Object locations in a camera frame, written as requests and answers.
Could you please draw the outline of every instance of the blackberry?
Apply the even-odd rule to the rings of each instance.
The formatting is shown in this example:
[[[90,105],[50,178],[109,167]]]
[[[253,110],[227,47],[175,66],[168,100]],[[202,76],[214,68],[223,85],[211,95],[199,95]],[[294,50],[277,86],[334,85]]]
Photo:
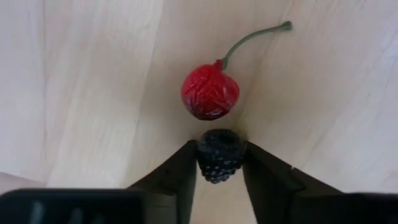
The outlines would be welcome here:
[[[228,129],[212,129],[198,141],[197,159],[202,176],[213,184],[227,181],[243,164],[246,143]]]

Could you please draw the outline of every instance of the wood grain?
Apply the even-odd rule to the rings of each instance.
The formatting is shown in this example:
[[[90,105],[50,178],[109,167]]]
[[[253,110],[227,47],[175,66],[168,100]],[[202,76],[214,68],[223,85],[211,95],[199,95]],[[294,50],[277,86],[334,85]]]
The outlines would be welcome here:
[[[0,172],[126,187],[210,128],[233,128],[344,191],[398,192],[394,0],[0,1]],[[244,35],[229,115],[198,121],[180,85]],[[242,173],[198,177],[192,223],[254,223]]]
[[[48,2],[49,186],[122,186],[161,11],[161,1]]]
[[[239,128],[341,190],[398,192],[398,3],[294,1],[285,18]]]
[[[0,172],[44,180],[43,0],[0,1]]]

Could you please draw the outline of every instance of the red cherry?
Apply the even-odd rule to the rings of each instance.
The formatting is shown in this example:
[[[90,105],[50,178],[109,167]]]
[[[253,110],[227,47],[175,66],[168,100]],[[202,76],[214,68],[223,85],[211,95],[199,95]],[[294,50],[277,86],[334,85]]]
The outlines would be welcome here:
[[[200,65],[194,69],[185,79],[181,89],[186,109],[199,120],[212,121],[226,115],[239,98],[238,85],[223,73],[232,53],[245,41],[280,29],[292,30],[292,23],[288,21],[277,27],[253,32],[232,46],[221,60],[217,60],[213,65]]]

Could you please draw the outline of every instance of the light wood table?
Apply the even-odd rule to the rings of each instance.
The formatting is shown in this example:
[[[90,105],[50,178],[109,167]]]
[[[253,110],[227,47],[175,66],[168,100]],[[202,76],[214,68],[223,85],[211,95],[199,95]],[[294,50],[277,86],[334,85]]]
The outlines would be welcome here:
[[[207,129],[232,128],[334,187],[398,192],[398,1],[0,1],[0,172],[126,187]],[[180,86],[244,35],[214,122]],[[198,177],[192,223],[254,223],[238,172]]]

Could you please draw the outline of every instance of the green stem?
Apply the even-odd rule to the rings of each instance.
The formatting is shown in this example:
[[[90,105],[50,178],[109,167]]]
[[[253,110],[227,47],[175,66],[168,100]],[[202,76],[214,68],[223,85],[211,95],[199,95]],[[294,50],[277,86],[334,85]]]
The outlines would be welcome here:
[[[277,27],[272,27],[272,28],[268,28],[268,29],[259,30],[259,31],[256,31],[254,33],[251,33],[251,34],[243,37],[240,41],[238,41],[238,43],[236,43],[234,46],[232,46],[231,50],[229,50],[229,52],[225,55],[225,57],[221,59],[221,63],[223,65],[222,70],[225,70],[226,67],[228,66],[228,60],[232,56],[234,51],[238,47],[240,47],[243,43],[245,43],[246,41],[250,40],[253,37],[257,37],[258,35],[266,34],[266,33],[269,33],[269,32],[275,32],[277,30],[292,30],[292,28],[293,28],[292,22],[287,21],[287,22],[284,22],[284,23],[282,23],[281,25],[279,25]]]

